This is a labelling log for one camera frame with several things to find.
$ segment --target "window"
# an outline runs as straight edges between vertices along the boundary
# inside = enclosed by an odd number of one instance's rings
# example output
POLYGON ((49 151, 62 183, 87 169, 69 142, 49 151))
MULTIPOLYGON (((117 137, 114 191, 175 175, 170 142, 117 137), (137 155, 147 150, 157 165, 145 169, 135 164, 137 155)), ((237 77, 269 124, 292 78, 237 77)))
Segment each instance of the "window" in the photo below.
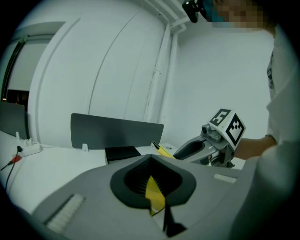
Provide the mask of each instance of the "window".
POLYGON ((53 35, 21 38, 5 50, 0 62, 1 101, 28 107, 31 81, 53 35))

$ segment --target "white shirt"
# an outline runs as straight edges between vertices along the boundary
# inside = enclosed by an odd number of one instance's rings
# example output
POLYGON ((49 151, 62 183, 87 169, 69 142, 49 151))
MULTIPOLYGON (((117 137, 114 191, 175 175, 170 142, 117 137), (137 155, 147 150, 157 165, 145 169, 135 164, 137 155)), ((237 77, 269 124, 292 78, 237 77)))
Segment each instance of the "white shirt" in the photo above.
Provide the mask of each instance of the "white shirt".
POLYGON ((281 143, 300 139, 300 65, 282 28, 277 25, 275 31, 267 69, 271 97, 267 135, 281 143))

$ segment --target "yellow tag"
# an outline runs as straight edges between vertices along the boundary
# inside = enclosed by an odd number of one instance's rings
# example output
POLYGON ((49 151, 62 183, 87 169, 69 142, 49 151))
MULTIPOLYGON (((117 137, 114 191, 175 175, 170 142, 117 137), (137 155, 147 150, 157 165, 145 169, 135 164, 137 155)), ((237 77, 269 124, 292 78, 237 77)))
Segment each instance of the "yellow tag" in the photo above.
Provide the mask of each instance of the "yellow tag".
POLYGON ((151 201, 151 207, 154 210, 161 211, 165 207, 165 197, 152 176, 149 177, 145 197, 151 201))

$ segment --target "person's arm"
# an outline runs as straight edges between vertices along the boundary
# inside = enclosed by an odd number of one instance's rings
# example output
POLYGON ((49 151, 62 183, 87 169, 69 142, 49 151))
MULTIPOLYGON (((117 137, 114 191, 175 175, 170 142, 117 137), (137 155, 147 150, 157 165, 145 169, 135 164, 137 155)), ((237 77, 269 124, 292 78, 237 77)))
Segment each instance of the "person's arm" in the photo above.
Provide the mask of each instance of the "person's arm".
POLYGON ((247 160, 248 158, 260 156, 269 147, 276 145, 276 141, 271 136, 261 139, 242 138, 235 150, 234 157, 247 160))

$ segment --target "yellow object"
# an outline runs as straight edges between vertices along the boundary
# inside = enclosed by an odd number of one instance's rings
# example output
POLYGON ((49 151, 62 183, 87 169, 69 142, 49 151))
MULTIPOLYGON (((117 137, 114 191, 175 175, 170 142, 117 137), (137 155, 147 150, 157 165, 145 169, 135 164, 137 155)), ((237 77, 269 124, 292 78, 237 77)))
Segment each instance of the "yellow object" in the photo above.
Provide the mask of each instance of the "yellow object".
POLYGON ((152 176, 149 177, 145 197, 151 202, 151 216, 165 207, 165 197, 159 190, 159 187, 152 176))
POLYGON ((152 142, 158 153, 162 156, 168 157, 168 158, 174 158, 172 154, 168 153, 162 146, 159 146, 156 142, 152 142))

